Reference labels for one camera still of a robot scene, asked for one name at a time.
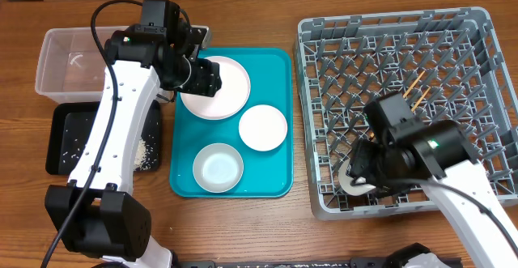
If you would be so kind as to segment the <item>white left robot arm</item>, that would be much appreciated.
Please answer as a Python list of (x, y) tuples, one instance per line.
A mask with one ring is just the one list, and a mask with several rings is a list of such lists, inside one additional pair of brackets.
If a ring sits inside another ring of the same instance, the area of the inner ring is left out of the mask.
[(152, 102), (162, 91), (212, 97), (219, 65), (198, 55), (209, 29), (194, 26), (170, 0), (142, 0), (138, 23), (97, 49), (104, 89), (87, 143), (65, 185), (51, 185), (45, 209), (50, 245), (97, 258), (105, 267), (176, 267), (177, 256), (151, 235), (151, 213), (133, 196), (134, 161)]

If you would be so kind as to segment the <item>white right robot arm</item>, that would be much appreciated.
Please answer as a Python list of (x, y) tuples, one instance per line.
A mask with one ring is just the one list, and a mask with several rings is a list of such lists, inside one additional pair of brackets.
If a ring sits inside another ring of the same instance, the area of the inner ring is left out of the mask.
[(349, 195), (400, 194), (418, 185), (478, 267), (515, 267), (517, 229), (486, 178), (472, 143), (452, 120), (421, 121), (400, 92), (363, 112), (375, 139), (358, 139), (339, 182)]

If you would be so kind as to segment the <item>rice pile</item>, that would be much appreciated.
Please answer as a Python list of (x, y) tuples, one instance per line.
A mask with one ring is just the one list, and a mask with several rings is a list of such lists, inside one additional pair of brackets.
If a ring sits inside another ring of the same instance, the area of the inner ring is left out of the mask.
[[(69, 113), (65, 119), (60, 153), (55, 162), (57, 173), (68, 175), (77, 165), (86, 146), (94, 113)], [(134, 171), (154, 171), (159, 167), (159, 151), (161, 145), (161, 117), (152, 112), (138, 141), (137, 155), (134, 160)]]

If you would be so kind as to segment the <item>white cup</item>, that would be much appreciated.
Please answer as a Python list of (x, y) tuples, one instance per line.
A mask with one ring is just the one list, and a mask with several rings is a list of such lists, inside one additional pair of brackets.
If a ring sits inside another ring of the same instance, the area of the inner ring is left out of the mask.
[(359, 177), (354, 179), (347, 175), (347, 171), (350, 167), (350, 160), (347, 159), (342, 163), (342, 166), (338, 170), (338, 181), (342, 190), (352, 196), (360, 196), (367, 194), (376, 189), (374, 185), (370, 185), (366, 182), (366, 179)]

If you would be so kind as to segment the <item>wooden chopstick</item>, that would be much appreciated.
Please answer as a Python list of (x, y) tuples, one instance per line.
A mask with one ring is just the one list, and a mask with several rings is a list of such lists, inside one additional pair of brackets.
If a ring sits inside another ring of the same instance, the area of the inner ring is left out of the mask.
[(410, 84), (410, 86), (408, 87), (408, 89), (405, 91), (405, 93), (403, 94), (403, 98), (406, 98), (410, 92), (415, 88), (415, 86), (417, 85), (417, 83), (420, 81), (421, 77), (426, 73), (426, 70), (423, 70), (419, 75), (418, 77)]
[(424, 93), (417, 99), (417, 101), (414, 103), (411, 111), (415, 112), (415, 110), (418, 108), (418, 106), (421, 104), (421, 102), (426, 98), (428, 92), (431, 90), (431, 87), (427, 88)]

